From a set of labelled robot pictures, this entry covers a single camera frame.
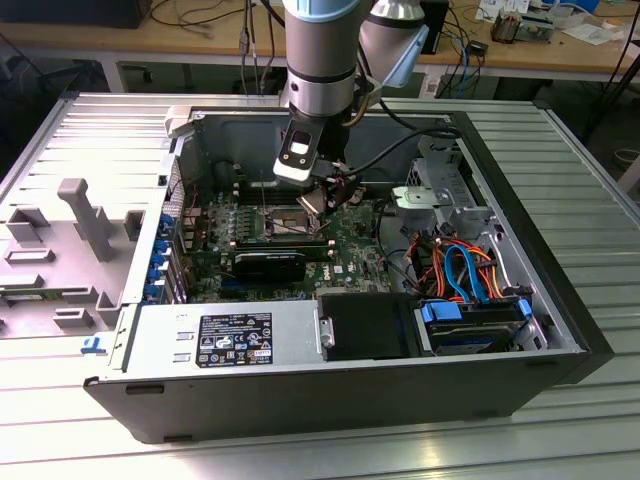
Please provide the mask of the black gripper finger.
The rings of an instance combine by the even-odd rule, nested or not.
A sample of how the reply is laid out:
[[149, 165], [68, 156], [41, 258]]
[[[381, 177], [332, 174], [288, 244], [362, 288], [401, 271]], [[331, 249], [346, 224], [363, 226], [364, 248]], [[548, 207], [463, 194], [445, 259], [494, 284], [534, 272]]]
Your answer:
[[335, 213], [341, 205], [351, 199], [361, 184], [361, 176], [351, 173], [346, 164], [333, 162], [332, 166], [331, 174], [320, 183], [324, 191], [325, 215]]

